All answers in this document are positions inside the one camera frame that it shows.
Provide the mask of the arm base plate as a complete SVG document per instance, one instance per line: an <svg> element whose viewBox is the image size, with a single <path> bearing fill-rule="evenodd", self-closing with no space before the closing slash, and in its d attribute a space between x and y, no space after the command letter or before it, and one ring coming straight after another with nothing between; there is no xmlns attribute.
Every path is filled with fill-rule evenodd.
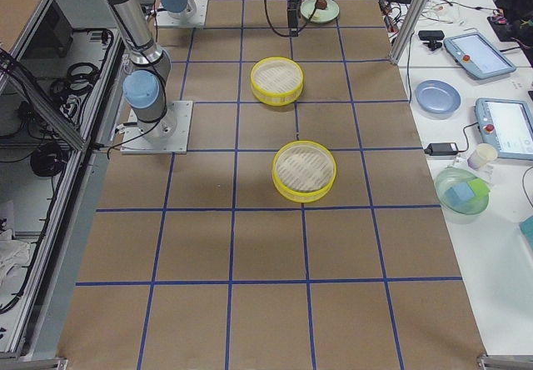
<svg viewBox="0 0 533 370"><path fill-rule="evenodd" d="M166 116L151 128L141 122L127 127L124 133L126 142L120 146L124 154L186 154L192 122L193 101L170 101ZM137 123L137 116L131 109L129 122Z"/></svg>
<svg viewBox="0 0 533 370"><path fill-rule="evenodd" d="M186 8L181 12L157 10L157 25L160 28L204 28L207 19L209 0L187 0Z"/></svg>

